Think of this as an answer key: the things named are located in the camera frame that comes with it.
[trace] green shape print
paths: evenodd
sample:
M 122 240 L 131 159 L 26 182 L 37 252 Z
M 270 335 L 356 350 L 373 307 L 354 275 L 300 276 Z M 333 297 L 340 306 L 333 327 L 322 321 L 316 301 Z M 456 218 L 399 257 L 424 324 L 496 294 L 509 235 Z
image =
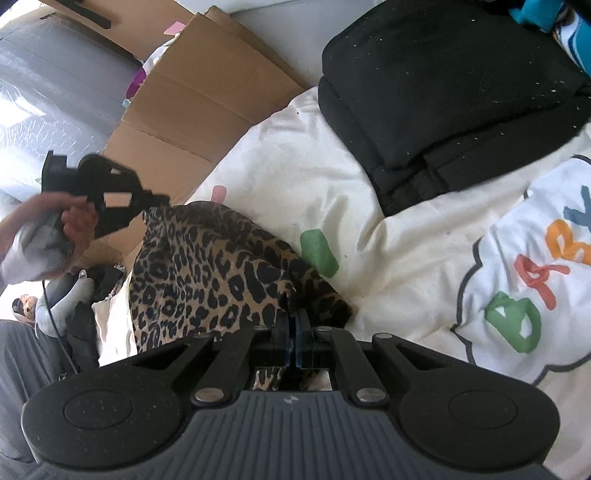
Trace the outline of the green shape print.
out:
M 321 275 L 334 277 L 339 270 L 339 262 L 330 250 L 328 240 L 318 229 L 306 230 L 300 235 L 301 257 L 312 265 Z
M 504 315 L 498 311 L 502 307 Z M 522 335 L 525 316 L 531 322 L 531 333 Z M 519 353 L 531 353 L 540 342 L 542 320 L 540 312 L 530 299 L 514 300 L 505 292 L 498 292 L 484 309 L 484 317 Z

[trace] pink paper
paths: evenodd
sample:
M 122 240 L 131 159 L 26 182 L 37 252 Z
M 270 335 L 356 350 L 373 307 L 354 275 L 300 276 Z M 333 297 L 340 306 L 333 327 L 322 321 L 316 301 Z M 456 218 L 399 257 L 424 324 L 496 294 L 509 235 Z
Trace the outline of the pink paper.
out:
M 181 22 L 175 22 L 166 30 L 164 30 L 164 35 L 176 35 L 177 33 L 181 32 L 185 28 L 185 24 Z

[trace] black handle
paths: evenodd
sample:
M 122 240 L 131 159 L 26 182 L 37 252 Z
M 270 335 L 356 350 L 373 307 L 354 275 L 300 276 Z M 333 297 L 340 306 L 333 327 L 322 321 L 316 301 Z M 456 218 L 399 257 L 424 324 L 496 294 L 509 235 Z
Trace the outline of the black handle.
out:
M 100 15 L 96 12 L 93 12 L 92 10 L 81 7 L 75 1 L 57 0 L 57 2 L 62 4 L 64 7 L 68 7 L 74 13 L 77 13 L 78 15 L 82 15 L 84 18 L 87 18 L 91 22 L 97 24 L 100 28 L 104 28 L 105 30 L 108 30 L 111 28 L 111 20 L 109 20 L 106 17 L 103 17 L 102 15 Z

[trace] pink shape print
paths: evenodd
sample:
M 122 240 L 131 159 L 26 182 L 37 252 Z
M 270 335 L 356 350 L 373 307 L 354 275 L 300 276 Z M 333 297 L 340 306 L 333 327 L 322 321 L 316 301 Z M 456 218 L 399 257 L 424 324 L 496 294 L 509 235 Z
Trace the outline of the pink shape print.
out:
M 554 310 L 556 308 L 556 296 L 545 282 L 550 278 L 551 271 L 568 275 L 570 273 L 570 268 L 565 267 L 564 265 L 539 266 L 525 255 L 519 254 L 515 259 L 515 269 L 521 277 L 521 280 L 523 280 L 528 287 L 534 288 L 538 291 L 546 308 L 548 308 L 548 310 Z
M 213 203 L 223 203 L 226 200 L 226 194 L 228 190 L 223 185 L 216 185 L 212 191 L 212 199 Z

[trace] black fabric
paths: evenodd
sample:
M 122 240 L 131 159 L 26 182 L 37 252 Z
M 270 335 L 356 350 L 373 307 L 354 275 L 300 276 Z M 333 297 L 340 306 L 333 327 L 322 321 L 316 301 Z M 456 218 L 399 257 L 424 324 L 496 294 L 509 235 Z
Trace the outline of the black fabric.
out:
M 388 0 L 323 53 L 320 109 L 386 215 L 535 161 L 591 116 L 549 36 L 467 0 Z
M 121 270 L 110 265 L 90 267 L 86 272 L 88 277 L 95 281 L 95 292 L 92 294 L 91 304 L 103 301 L 123 277 Z
M 79 371 L 99 368 L 95 313 L 92 307 L 79 301 L 72 316 L 66 320 L 66 326 L 66 338 L 72 347 L 72 361 Z

